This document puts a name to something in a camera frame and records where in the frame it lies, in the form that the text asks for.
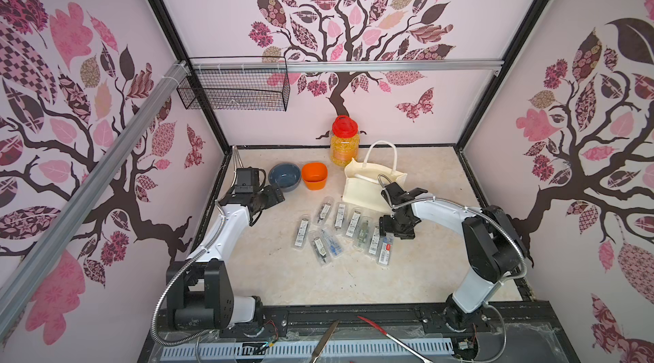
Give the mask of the left flexible metal conduit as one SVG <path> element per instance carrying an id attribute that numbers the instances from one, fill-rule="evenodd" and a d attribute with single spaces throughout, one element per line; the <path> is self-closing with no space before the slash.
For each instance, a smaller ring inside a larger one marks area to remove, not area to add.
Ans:
<path id="1" fill-rule="evenodd" d="M 229 327 L 237 304 L 246 306 L 246 320 L 255 313 L 255 300 L 237 299 L 228 278 L 227 260 L 238 237 L 249 226 L 243 210 L 227 217 L 221 201 L 214 202 L 216 222 L 205 232 L 203 241 L 183 263 L 167 271 L 167 286 L 157 301 L 150 327 L 150 337 L 156 344 L 175 347 Z M 166 305 L 167 328 L 171 332 L 186 332 L 187 337 L 167 340 L 159 333 L 158 318 Z"/>

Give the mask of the clear compass case blue compass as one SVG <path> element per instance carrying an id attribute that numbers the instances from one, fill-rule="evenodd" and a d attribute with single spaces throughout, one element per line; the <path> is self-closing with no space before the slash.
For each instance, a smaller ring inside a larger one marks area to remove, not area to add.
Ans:
<path id="1" fill-rule="evenodd" d="M 330 255 L 332 257 L 340 257 L 343 254 L 343 248 L 337 237 L 328 228 L 323 228 L 321 233 Z"/>

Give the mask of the clear compass case red label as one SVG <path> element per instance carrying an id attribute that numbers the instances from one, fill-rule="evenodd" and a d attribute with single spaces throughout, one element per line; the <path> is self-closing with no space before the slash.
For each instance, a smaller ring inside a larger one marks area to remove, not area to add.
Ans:
<path id="1" fill-rule="evenodd" d="M 377 264 L 383 268 L 388 268 L 393 254 L 394 236 L 387 233 L 380 238 Z"/>

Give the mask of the orange plastic cup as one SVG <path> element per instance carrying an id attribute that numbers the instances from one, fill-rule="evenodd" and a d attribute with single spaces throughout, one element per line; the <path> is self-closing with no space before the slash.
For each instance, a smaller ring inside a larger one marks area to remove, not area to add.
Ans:
<path id="1" fill-rule="evenodd" d="M 301 169 L 301 178 L 310 191 L 319 191 L 326 185 L 329 170 L 324 163 L 312 162 Z"/>

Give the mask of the blue-grey ceramic bowl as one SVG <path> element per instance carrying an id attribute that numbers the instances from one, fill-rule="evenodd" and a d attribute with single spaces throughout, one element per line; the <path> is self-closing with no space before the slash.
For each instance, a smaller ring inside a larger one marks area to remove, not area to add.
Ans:
<path id="1" fill-rule="evenodd" d="M 277 164 L 270 170 L 268 182 L 276 184 L 283 193 L 292 192 L 301 182 L 301 169 L 293 163 Z"/>

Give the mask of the diagonal aluminium rail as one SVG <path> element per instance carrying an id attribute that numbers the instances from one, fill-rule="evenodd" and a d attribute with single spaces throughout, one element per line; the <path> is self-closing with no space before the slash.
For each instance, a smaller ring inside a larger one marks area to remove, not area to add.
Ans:
<path id="1" fill-rule="evenodd" d="M 66 203 L 53 225 L 25 256 L 9 280 L 1 288 L 1 335 L 5 336 L 41 285 L 46 275 L 66 249 L 73 235 L 83 224 L 120 166 L 134 150 L 139 138 L 155 119 L 159 109 L 189 74 L 189 63 L 175 62 L 158 81 L 154 92 L 141 105 L 126 128 L 118 136 L 92 170 L 78 192 Z"/>

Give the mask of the clear compass case barcode label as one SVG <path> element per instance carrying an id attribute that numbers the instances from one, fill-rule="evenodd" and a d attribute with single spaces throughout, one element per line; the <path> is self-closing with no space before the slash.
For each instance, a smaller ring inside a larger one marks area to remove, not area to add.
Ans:
<path id="1" fill-rule="evenodd" d="M 343 227 L 347 221 L 348 207 L 344 202 L 339 202 L 336 207 L 336 214 L 334 218 L 333 228 L 337 233 L 342 233 Z"/>

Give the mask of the horizontal aluminium rail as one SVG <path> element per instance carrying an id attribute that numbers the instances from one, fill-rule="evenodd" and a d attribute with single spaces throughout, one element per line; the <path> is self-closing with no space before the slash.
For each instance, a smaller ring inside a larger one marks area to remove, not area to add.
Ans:
<path id="1" fill-rule="evenodd" d="M 193 61 L 198 71 L 210 69 L 250 71 L 269 70 L 286 73 L 349 73 L 349 72 L 437 72 L 437 71 L 493 71 L 499 72 L 504 62 L 492 59 L 440 60 L 440 61 L 328 61 L 328 62 L 219 62 Z"/>

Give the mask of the red-lidded jar of corn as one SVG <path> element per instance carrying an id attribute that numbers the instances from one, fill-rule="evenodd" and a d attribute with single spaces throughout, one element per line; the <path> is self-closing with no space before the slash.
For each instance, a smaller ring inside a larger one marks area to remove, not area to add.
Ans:
<path id="1" fill-rule="evenodd" d="M 359 153 L 359 125 L 349 116 L 338 116 L 331 128 L 330 159 L 340 167 L 347 166 Z"/>

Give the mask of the flexible metal conduit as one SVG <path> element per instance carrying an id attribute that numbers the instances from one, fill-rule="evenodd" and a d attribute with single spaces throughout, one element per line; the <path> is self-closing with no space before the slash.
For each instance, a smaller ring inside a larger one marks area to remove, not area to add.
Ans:
<path id="1" fill-rule="evenodd" d="M 227 217 L 221 201 L 214 202 L 216 222 L 205 232 L 203 241 L 183 263 L 167 271 L 167 286 L 157 301 L 150 327 L 150 337 L 156 344 L 175 347 L 229 327 L 237 304 L 246 306 L 246 320 L 255 313 L 255 300 L 237 299 L 228 278 L 227 260 L 238 237 L 249 226 L 243 210 Z M 187 337 L 167 340 L 159 333 L 158 318 L 166 305 L 167 328 L 171 332 L 186 332 Z"/>
<path id="2" fill-rule="evenodd" d="M 379 175 L 386 187 L 387 177 Z M 422 222 L 431 221 L 463 236 L 470 268 L 490 283 L 526 276 L 526 247 L 509 216 L 498 206 L 463 206 L 432 194 L 421 194 L 410 207 Z"/>

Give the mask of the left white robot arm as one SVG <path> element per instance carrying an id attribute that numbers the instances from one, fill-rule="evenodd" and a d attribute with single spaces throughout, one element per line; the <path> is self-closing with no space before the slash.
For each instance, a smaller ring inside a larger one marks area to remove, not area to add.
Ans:
<path id="1" fill-rule="evenodd" d="M 262 301 L 237 296 L 228 274 L 228 261 L 247 228 L 262 213 L 284 201 L 277 185 L 267 185 L 265 170 L 235 170 L 233 185 L 216 201 L 217 218 L 185 262 L 166 273 L 163 296 L 167 327 L 177 331 L 224 330 L 238 324 L 263 324 Z"/>

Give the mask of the red-tipped metal rod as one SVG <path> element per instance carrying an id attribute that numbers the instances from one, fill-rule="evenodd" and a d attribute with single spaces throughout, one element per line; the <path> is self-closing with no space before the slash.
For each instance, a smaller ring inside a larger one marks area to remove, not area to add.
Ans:
<path id="1" fill-rule="evenodd" d="M 417 357 L 419 360 L 421 360 L 423 363 L 432 363 L 430 359 L 428 359 L 426 356 L 423 356 L 419 352 L 417 352 L 415 349 L 412 349 L 409 345 L 403 343 L 401 340 L 397 339 L 390 333 L 388 333 L 385 329 L 383 329 L 380 325 L 376 324 L 376 322 L 369 320 L 365 318 L 364 316 L 357 316 L 360 320 L 368 324 L 369 326 L 373 327 L 376 329 L 378 332 L 383 334 L 383 336 L 387 337 L 389 340 L 391 340 L 393 343 L 397 344 L 401 349 L 405 350 L 406 352 L 412 354 L 413 356 Z"/>

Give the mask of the clear compass case green parts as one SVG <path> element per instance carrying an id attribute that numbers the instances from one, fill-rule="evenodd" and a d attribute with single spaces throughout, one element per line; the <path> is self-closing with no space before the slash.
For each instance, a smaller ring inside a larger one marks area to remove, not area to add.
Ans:
<path id="1" fill-rule="evenodd" d="M 366 251 L 371 241 L 371 220 L 368 217 L 360 219 L 358 229 L 354 235 L 354 246 L 361 251 Z"/>

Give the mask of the right flexible metal conduit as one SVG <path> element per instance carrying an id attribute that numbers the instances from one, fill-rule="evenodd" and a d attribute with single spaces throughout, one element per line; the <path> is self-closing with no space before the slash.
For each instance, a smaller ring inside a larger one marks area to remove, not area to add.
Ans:
<path id="1" fill-rule="evenodd" d="M 386 187 L 387 177 L 379 175 Z M 410 207 L 422 222 L 431 221 L 463 236 L 470 268 L 490 283 L 526 276 L 526 247 L 509 216 L 498 206 L 463 206 L 432 194 L 421 194 Z"/>

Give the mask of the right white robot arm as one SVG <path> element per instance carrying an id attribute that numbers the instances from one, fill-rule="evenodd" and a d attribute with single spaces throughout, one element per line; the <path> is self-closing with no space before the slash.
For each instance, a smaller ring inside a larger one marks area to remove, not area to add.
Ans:
<path id="1" fill-rule="evenodd" d="M 391 210 L 379 219 L 380 235 L 413 240 L 416 226 L 429 221 L 463 237 L 469 270 L 446 299 L 443 312 L 443 320 L 453 332 L 470 328 L 506 281 L 526 276 L 528 250 L 501 207 L 463 206 L 420 187 L 407 192 L 396 182 L 378 182 L 381 197 Z"/>

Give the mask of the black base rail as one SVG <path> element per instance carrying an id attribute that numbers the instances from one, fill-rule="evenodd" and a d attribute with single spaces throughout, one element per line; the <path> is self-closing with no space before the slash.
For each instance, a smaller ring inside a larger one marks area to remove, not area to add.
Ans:
<path id="1" fill-rule="evenodd" d="M 401 340 L 449 338 L 453 356 L 434 356 L 432 362 L 577 362 L 577 353 L 553 308 L 547 302 L 493 302 L 483 308 L 464 332 L 453 332 L 443 320 L 442 303 L 272 306 L 263 310 L 263 324 L 238 324 L 214 331 L 186 344 L 318 341 L 335 320 L 340 324 L 331 340 L 385 339 L 357 316 L 376 322 Z M 161 362 L 164 347 L 147 339 L 139 362 Z M 417 357 L 356 358 L 336 362 L 422 362 Z"/>

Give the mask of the grey metal rod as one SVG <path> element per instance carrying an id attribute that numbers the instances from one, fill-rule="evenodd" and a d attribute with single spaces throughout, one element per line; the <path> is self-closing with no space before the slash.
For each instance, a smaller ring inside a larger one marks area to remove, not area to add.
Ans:
<path id="1" fill-rule="evenodd" d="M 326 344 L 330 341 L 334 332 L 337 330 L 339 324 L 340 324 L 339 320 L 335 320 L 334 322 L 331 323 L 327 331 L 323 334 L 321 339 L 318 341 L 317 345 L 314 347 L 309 361 L 310 363 L 316 363 L 318 358 L 320 358 L 323 350 L 325 349 Z"/>

